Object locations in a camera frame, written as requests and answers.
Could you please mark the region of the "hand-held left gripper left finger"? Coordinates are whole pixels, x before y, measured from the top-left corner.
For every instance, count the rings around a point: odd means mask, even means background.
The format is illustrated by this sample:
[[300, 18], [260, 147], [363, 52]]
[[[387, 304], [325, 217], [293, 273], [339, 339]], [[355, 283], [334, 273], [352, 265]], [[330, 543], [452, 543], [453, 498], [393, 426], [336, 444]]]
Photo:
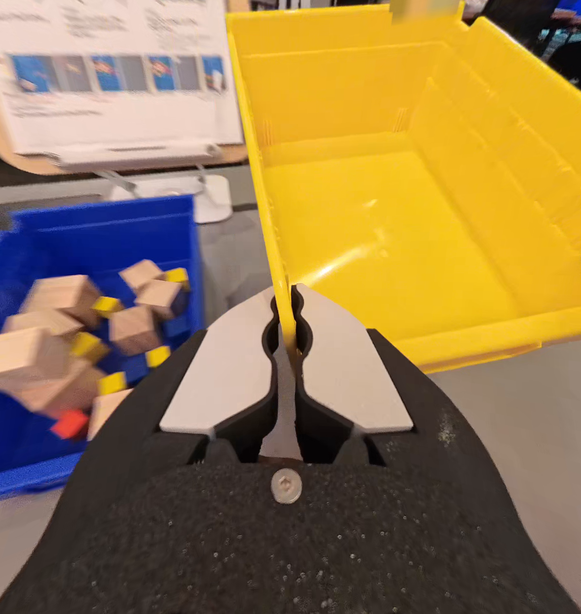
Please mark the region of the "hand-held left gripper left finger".
[[278, 419], [278, 309], [269, 287], [211, 324], [159, 424], [227, 440], [256, 462]]

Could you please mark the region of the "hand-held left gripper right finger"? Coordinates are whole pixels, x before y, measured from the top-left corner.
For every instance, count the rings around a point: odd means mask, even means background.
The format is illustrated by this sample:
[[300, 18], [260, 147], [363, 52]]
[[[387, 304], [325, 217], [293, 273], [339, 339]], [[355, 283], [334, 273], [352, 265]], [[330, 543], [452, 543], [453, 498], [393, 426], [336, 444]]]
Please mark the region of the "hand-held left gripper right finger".
[[314, 289], [292, 288], [295, 432], [308, 464], [333, 463], [347, 441], [410, 432], [414, 423], [369, 331]]

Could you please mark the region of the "yellow plastic bin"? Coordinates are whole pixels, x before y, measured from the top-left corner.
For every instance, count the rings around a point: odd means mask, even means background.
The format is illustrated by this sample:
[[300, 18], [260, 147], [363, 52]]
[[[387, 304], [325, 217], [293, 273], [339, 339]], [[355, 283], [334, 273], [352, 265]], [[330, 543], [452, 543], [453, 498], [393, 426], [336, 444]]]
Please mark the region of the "yellow plastic bin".
[[290, 352], [299, 284], [427, 373], [581, 339], [581, 90], [462, 13], [227, 15]]

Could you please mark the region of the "pile of wooden coloured cubes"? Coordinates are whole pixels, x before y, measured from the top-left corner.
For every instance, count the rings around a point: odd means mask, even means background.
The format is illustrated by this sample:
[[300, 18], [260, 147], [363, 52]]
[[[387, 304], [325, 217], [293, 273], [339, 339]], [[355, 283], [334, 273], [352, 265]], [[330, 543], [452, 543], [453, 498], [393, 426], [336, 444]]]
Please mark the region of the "pile of wooden coloured cubes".
[[90, 276], [37, 279], [0, 331], [0, 393], [51, 420], [60, 440], [91, 440], [190, 333], [183, 267], [143, 259], [119, 272], [134, 301]]

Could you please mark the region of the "blue plastic bin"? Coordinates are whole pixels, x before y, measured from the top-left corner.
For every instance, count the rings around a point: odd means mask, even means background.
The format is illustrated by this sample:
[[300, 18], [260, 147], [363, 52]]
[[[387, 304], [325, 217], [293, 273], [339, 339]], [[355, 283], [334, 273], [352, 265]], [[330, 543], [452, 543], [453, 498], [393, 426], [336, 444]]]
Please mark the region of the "blue plastic bin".
[[[163, 271], [184, 268], [191, 291], [184, 313], [163, 326], [172, 350], [206, 327], [202, 257], [193, 197], [81, 204], [12, 214], [0, 231], [0, 331], [37, 279], [87, 275], [102, 295], [132, 306], [119, 271], [149, 259]], [[0, 500], [63, 486], [87, 446], [62, 440], [53, 421], [0, 393]]]

